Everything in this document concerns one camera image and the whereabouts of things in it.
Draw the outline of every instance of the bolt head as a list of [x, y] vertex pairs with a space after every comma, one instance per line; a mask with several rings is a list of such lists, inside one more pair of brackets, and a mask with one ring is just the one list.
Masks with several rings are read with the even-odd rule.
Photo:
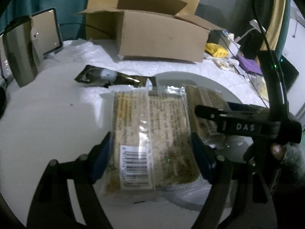
[[225, 161], [225, 159], [226, 159], [223, 155], [217, 155], [216, 158], [217, 158], [217, 160], [220, 161], [220, 162], [223, 162], [223, 161]]
[[57, 164], [57, 160], [56, 159], [52, 159], [50, 162], [49, 162], [49, 165], [50, 166], [55, 166]]
[[82, 154], [82, 155], [80, 155], [80, 156], [78, 157], [78, 159], [81, 160], [81, 161], [85, 161], [85, 160], [87, 160], [87, 158], [88, 158], [88, 155], [87, 155], [87, 154]]
[[252, 159], [250, 159], [248, 163], [249, 163], [249, 165], [251, 165], [253, 167], [256, 165], [256, 162]]

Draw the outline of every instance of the white bedsheet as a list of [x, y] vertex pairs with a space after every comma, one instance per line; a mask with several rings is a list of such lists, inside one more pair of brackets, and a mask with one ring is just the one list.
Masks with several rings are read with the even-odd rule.
[[[220, 70], [208, 60], [192, 64], [120, 61], [111, 40], [99, 40], [94, 44], [84, 40], [65, 42], [61, 52], [45, 59], [32, 83], [19, 88], [14, 81], [9, 86], [9, 103], [0, 120], [0, 189], [24, 224], [48, 161], [53, 158], [59, 162], [71, 161], [88, 153], [110, 130], [107, 89], [85, 87], [74, 81], [86, 64], [131, 75], [153, 76], [168, 71], [195, 73], [225, 86], [243, 103], [262, 105], [243, 77]], [[75, 194], [71, 197], [76, 217], [82, 221]], [[124, 229], [190, 228], [198, 216], [198, 212], [168, 201], [132, 206], [105, 204], [104, 209], [114, 228]]]

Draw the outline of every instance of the computer monitor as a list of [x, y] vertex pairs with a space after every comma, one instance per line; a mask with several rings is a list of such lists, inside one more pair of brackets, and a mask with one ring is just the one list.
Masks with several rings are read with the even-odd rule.
[[299, 72], [283, 55], [279, 62], [284, 75], [286, 92], [288, 92], [298, 78]]

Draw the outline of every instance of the yellow package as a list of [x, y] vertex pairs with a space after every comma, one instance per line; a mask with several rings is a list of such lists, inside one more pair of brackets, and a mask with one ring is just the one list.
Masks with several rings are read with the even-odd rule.
[[214, 43], [207, 43], [205, 45], [205, 51], [216, 58], [225, 58], [229, 55], [226, 49], [224, 49], [221, 45]]

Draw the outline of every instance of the purple notebook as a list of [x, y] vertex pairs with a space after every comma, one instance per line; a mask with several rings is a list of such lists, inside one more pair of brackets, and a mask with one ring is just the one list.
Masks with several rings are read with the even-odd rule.
[[258, 74], [263, 75], [262, 71], [260, 70], [260, 67], [255, 62], [255, 60], [252, 59], [246, 59], [245, 57], [241, 55], [237, 55], [237, 60], [239, 61], [239, 66], [249, 74]]

